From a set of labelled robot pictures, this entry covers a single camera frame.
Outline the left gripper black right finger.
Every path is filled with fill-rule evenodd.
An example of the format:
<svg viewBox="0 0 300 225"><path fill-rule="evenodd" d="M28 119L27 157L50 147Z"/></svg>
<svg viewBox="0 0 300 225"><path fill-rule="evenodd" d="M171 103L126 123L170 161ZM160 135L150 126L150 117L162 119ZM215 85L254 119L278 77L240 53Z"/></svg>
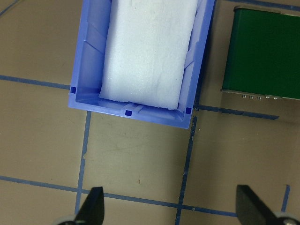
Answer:
<svg viewBox="0 0 300 225"><path fill-rule="evenodd" d="M277 216L248 185L237 185L235 210L241 225L278 225Z"/></svg>

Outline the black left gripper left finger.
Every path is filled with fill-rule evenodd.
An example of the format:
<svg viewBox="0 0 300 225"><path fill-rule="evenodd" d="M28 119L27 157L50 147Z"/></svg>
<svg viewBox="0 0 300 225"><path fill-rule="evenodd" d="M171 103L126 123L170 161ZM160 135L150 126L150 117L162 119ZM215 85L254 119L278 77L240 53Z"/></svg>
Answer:
<svg viewBox="0 0 300 225"><path fill-rule="evenodd" d="M102 225L105 217L104 192L102 187L93 187L74 222L76 225Z"/></svg>

